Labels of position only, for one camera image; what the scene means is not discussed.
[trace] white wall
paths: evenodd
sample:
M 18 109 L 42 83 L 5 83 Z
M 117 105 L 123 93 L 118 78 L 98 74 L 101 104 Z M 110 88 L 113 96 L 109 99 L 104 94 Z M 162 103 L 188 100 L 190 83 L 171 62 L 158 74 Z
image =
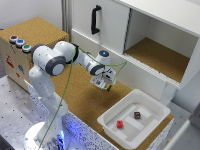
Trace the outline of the white wall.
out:
M 177 91 L 173 102 L 192 112 L 200 102 L 200 71 L 180 91 Z
M 61 0 L 0 0 L 0 28 L 36 16 L 62 29 Z

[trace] cubby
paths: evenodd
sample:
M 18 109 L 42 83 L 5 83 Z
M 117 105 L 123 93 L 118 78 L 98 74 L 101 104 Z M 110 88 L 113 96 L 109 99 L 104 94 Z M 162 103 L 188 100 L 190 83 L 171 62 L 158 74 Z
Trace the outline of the cubby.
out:
M 131 9 L 124 55 L 180 87 L 198 37 Z

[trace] white tray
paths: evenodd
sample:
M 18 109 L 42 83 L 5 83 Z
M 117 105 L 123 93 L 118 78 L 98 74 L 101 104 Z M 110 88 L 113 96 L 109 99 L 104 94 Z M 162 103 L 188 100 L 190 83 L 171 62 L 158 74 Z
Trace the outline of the white tray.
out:
M 141 118 L 135 119 L 134 112 Z M 170 109 L 135 89 L 98 118 L 105 133 L 126 149 L 137 148 L 169 115 Z M 124 127 L 117 128 L 117 120 Z

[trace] wooden box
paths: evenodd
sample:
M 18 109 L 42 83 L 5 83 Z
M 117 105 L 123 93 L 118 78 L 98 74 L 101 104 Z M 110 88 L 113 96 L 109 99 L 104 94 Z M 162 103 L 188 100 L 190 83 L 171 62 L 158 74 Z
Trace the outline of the wooden box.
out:
M 5 71 L 10 78 L 28 91 L 24 79 L 29 81 L 29 70 L 33 66 L 31 53 L 23 53 L 22 49 L 10 44 L 9 37 L 12 35 L 17 35 L 32 47 L 43 43 L 50 48 L 53 48 L 58 41 L 69 41 L 69 35 L 39 17 L 0 31 L 0 51 Z

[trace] blue lid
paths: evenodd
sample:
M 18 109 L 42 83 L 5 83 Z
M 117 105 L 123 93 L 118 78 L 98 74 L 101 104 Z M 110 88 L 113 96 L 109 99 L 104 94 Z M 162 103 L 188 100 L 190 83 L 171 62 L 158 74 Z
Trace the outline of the blue lid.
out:
M 17 43 L 24 43 L 24 40 L 17 40 Z

